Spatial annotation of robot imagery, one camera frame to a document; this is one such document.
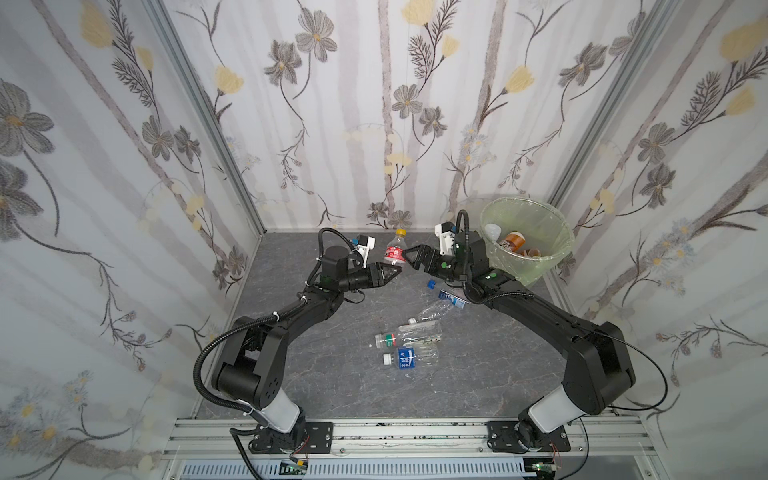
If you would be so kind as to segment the white bottle red cap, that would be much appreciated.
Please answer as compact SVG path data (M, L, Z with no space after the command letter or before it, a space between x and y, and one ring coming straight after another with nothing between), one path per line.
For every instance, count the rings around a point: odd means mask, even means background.
M502 229L499 225L494 223L485 224L483 231L493 243L499 242L502 235Z

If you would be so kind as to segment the crushed bottle blue cap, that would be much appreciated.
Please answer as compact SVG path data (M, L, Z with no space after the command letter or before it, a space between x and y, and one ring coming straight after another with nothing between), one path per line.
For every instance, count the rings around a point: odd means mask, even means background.
M439 284L436 280L429 280L427 288L435 291L439 299L448 300L459 309L463 309L467 304L463 290L459 287L453 287L445 283Z

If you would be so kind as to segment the orange copper label bottle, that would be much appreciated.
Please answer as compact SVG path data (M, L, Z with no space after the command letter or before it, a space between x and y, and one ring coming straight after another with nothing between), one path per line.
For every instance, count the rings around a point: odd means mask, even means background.
M525 236L521 232L513 231L505 236L504 240L500 243L500 246L510 253L515 253L519 251L525 243Z

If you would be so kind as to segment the crushed bottle red label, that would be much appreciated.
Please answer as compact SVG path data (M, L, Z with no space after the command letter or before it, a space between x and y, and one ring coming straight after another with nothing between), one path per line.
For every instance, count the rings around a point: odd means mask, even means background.
M407 231L403 228L395 230L395 236L390 241L385 249L384 261L391 265L402 266L406 264L404 251L407 249L406 244Z

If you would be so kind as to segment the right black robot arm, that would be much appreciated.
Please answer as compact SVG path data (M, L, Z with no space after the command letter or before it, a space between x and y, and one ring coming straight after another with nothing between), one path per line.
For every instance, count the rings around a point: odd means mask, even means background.
M564 433L564 425L597 415L636 382L628 346L610 322L596 325L532 293L511 274L492 267L482 237L468 233L442 255L418 245L404 251L408 264L462 287L464 298L521 323L565 359L561 384L524 409L508 434L499 434L501 450L542 450Z

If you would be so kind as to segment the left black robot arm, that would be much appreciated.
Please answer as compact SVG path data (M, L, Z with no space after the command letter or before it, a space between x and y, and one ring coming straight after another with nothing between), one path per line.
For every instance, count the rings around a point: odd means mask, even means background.
M215 403L280 434L294 432L303 411L283 390L291 343L334 315L347 293L384 287L401 272L386 262L365 263L359 252L344 246L329 247L295 302L259 319L241 317L222 335L210 380Z

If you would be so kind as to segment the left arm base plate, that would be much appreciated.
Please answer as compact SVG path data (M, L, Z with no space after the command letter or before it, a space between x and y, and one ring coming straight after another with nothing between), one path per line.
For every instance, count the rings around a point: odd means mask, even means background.
M248 450L253 454L329 454L333 430L332 422L299 422L289 433L260 427L251 435Z

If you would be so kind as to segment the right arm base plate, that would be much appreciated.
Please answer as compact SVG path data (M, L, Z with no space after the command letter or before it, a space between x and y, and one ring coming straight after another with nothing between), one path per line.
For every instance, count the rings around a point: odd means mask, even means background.
M490 421L487 445L493 452L526 454L570 452L571 445L563 427L542 433L532 422Z

